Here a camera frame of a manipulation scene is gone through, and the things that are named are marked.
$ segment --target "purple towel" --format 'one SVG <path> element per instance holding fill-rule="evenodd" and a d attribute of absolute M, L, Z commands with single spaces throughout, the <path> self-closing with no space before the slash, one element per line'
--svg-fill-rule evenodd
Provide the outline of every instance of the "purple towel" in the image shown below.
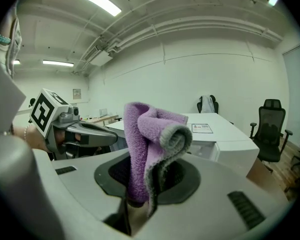
<path fill-rule="evenodd" d="M 192 142 L 188 117 L 132 102 L 125 105 L 123 119 L 131 160 L 128 198 L 141 204 L 149 201 L 150 216 L 155 210 L 151 172 L 157 166 L 161 187 L 167 166 L 188 151 Z"/>

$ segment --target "robotic arm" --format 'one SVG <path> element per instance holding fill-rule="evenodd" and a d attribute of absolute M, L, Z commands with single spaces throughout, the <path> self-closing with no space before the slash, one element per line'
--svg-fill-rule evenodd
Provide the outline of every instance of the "robotic arm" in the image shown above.
<path fill-rule="evenodd" d="M 118 140 L 115 132 L 93 123 L 80 121 L 78 107 L 72 106 L 55 92 L 47 89 L 41 90 L 30 118 L 43 135 L 48 149 L 54 152 L 56 160 L 78 157 L 77 154 L 71 153 L 70 146 L 104 147 Z M 55 132 L 60 129 L 65 131 L 65 140 L 58 145 Z M 75 139 L 75 134 L 80 134 L 80 140 Z"/>

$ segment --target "paper sign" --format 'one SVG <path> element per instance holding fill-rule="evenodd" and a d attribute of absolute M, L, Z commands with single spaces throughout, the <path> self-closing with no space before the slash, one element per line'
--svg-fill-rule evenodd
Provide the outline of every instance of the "paper sign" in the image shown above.
<path fill-rule="evenodd" d="M 213 131 L 207 123 L 193 123 L 192 132 L 194 134 L 213 134 Z"/>

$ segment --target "ceiling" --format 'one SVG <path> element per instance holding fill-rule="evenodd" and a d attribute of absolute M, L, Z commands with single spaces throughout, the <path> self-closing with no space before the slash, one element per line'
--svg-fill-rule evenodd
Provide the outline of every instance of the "ceiling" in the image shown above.
<path fill-rule="evenodd" d="M 95 45 L 115 56 L 156 32 L 181 26 L 244 29 L 273 42 L 280 42 L 289 27 L 281 1 L 273 7 L 267 0 L 110 1 L 122 10 L 117 16 L 88 0 L 20 0 L 21 65 L 15 71 L 86 74 L 91 65 L 84 58 Z M 46 66 L 42 60 L 70 62 L 74 67 Z"/>

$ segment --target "wooden floor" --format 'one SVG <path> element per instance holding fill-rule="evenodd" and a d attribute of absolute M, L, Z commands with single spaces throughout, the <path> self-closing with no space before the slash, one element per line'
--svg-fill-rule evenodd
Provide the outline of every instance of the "wooden floor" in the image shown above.
<path fill-rule="evenodd" d="M 280 150 L 283 142 L 284 139 L 281 138 Z M 284 202 L 285 197 L 288 201 L 293 201 L 297 198 L 298 192 L 290 190 L 285 193 L 284 190 L 287 187 L 296 186 L 295 180 L 300 177 L 300 166 L 296 166 L 291 170 L 291 166 L 298 162 L 298 160 L 293 159 L 293 156 L 300 157 L 299 151 L 299 147 L 288 142 L 281 154 L 279 162 L 261 162 L 257 159 L 247 175 L 247 178 L 267 191 L 278 201 Z M 273 169 L 273 173 L 270 173 L 262 163 Z"/>

